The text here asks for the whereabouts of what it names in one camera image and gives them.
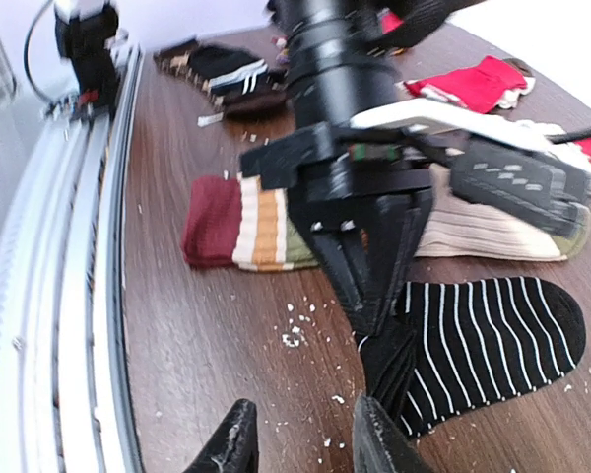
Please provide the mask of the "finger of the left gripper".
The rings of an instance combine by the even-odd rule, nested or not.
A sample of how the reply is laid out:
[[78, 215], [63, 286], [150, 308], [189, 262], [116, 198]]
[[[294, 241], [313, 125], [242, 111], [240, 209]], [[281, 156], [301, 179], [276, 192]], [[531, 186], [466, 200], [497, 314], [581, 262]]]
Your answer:
[[558, 237], [585, 227], [591, 174], [547, 154], [470, 145], [450, 161], [454, 196], [495, 207]]

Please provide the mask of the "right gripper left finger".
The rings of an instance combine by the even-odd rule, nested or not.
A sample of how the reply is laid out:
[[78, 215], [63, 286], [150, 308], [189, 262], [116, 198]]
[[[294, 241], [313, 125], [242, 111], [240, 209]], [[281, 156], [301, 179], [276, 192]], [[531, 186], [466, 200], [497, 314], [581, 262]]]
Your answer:
[[256, 404], [238, 399], [184, 473], [253, 473], [258, 469]]

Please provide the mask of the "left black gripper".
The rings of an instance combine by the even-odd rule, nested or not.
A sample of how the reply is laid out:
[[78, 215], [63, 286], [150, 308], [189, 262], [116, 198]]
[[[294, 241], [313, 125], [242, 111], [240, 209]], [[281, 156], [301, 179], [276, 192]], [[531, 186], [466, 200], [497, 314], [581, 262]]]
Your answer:
[[356, 332], [377, 335], [400, 295], [432, 208], [428, 165], [463, 150], [465, 133], [357, 130], [327, 122], [240, 157], [246, 177], [282, 189], [288, 215]]

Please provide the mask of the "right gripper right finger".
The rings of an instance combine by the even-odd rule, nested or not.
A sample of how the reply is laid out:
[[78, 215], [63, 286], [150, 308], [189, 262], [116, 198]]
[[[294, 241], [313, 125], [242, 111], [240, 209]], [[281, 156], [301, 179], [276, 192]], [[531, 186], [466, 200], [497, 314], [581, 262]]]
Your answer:
[[361, 395], [353, 425], [353, 462], [358, 473], [431, 473], [379, 402]]

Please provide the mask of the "black white striped sock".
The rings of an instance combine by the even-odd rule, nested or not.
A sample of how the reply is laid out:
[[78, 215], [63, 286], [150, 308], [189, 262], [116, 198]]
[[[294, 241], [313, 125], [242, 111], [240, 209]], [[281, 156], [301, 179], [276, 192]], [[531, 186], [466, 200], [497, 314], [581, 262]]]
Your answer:
[[356, 343], [367, 394], [414, 439], [564, 377], [586, 328], [576, 300], [539, 278], [409, 282], [380, 334]]

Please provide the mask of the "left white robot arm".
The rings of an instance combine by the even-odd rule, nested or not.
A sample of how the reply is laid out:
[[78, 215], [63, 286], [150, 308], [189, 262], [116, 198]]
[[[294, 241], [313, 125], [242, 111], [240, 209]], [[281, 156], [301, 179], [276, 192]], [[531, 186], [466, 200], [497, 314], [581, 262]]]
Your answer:
[[584, 223], [590, 174], [553, 153], [554, 140], [494, 115], [430, 99], [400, 101], [387, 59], [441, 26], [427, 1], [383, 34], [362, 1], [279, 1], [296, 130], [240, 158], [246, 177], [287, 193], [287, 213], [326, 273], [352, 328], [379, 333], [406, 280], [429, 213], [429, 165], [453, 192], [542, 231]]

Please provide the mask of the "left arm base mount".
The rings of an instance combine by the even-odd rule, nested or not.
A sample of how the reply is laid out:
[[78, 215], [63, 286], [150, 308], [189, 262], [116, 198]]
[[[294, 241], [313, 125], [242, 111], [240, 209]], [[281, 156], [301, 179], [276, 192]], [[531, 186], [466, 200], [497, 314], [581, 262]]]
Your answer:
[[90, 121], [114, 116], [120, 73], [111, 56], [119, 31], [119, 15], [113, 1], [52, 1], [58, 54], [70, 62], [79, 90], [51, 100], [44, 114]]

